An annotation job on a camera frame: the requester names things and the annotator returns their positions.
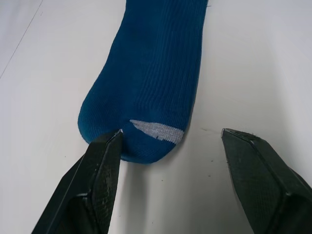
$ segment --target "sock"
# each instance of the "sock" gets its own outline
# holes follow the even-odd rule
[[[88,143],[122,129],[122,159],[146,164],[181,141],[196,95],[206,7],[207,0],[127,0],[78,117]]]

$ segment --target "white table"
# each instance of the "white table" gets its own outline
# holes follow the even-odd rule
[[[224,127],[254,133],[312,185],[312,1],[211,0],[192,121],[150,165],[122,162],[111,234],[250,234]],[[125,0],[0,2],[0,233],[30,233],[85,152],[79,109]]]

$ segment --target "blue sock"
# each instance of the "blue sock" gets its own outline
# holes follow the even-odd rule
[[[122,159],[152,163],[181,141],[196,95],[206,7],[207,0],[127,0],[79,114],[88,143],[122,129]]]

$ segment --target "ribbed knit texture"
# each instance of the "ribbed knit texture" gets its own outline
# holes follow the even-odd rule
[[[122,129],[122,159],[137,163],[158,161],[174,148],[177,142],[146,134],[158,130],[144,133],[133,123],[185,131],[206,8],[207,0],[127,0],[106,64],[79,114],[78,127],[88,143]]]

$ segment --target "ribbed sock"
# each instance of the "ribbed sock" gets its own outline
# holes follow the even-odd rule
[[[124,132],[122,159],[152,163],[178,144],[195,100],[207,0],[127,0],[78,118],[90,143]]]

